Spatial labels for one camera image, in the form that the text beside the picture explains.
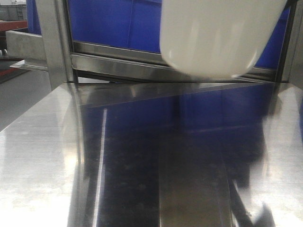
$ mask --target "metal sheet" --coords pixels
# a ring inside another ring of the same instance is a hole
[[[45,51],[41,35],[18,31],[7,31],[9,56],[45,61]]]
[[[301,29],[301,23],[302,23],[302,17],[303,17],[303,1],[300,0],[296,4],[295,9],[295,15],[294,15],[294,21],[293,21],[293,27],[289,39],[289,45],[287,50],[287,55],[285,58],[285,64],[282,74],[282,81],[288,82],[290,79],[290,76],[294,76],[292,73],[292,68],[294,66],[295,60],[295,53],[296,51],[300,51],[302,47],[298,46],[301,37],[302,37],[302,29]]]
[[[0,133],[0,225],[302,226],[303,91],[273,85],[61,85]]]
[[[133,60],[138,62],[154,63],[160,65],[167,65],[161,58],[159,53],[143,52],[136,50],[122,49],[112,46],[103,46],[99,44],[73,42],[74,51],[77,53],[85,53],[99,56],[106,56],[110,58],[120,58],[125,60]]]
[[[45,61],[22,60],[15,64],[12,64],[11,67],[25,70],[48,72],[47,63]]]
[[[1,226],[66,227],[78,163],[67,85],[0,132]]]

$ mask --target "white bucket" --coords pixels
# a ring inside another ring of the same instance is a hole
[[[175,69],[228,79],[262,54],[287,0],[163,0],[160,49]]]

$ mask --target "stainless steel surface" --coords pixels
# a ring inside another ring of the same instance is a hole
[[[130,61],[139,61],[145,63],[153,63],[160,65],[167,65],[167,63],[161,58],[159,53],[143,52],[136,50],[122,49],[112,46],[103,46],[99,44],[84,43],[75,41],[74,51],[77,53],[99,55],[109,58],[119,58]]]
[[[298,46],[302,37],[302,28],[301,28],[302,18],[303,18],[303,1],[300,0],[297,2],[296,5],[293,27],[292,27],[289,46],[285,59],[284,70],[282,74],[282,81],[287,82],[289,81],[290,76],[291,75],[293,76],[292,69],[293,66],[296,64],[295,61],[297,61],[295,60],[295,55],[297,51],[300,51],[298,50],[298,48],[302,49],[302,47]]]
[[[52,89],[73,81],[70,59],[69,30],[61,0],[37,1],[40,27]]]
[[[289,81],[294,85],[303,88],[303,0],[297,3],[297,14],[300,20],[300,25],[298,25],[298,37],[295,43],[295,51],[293,52],[292,65],[290,70]]]
[[[68,226],[81,165],[75,112],[63,85],[0,132],[1,226]]]
[[[22,60],[11,65],[11,67],[25,70],[48,72],[47,63],[45,61],[38,60]]]
[[[290,84],[63,84],[0,133],[0,225],[301,227],[302,100]]]
[[[41,35],[18,31],[6,32],[8,54],[23,59],[45,61],[45,51]]]

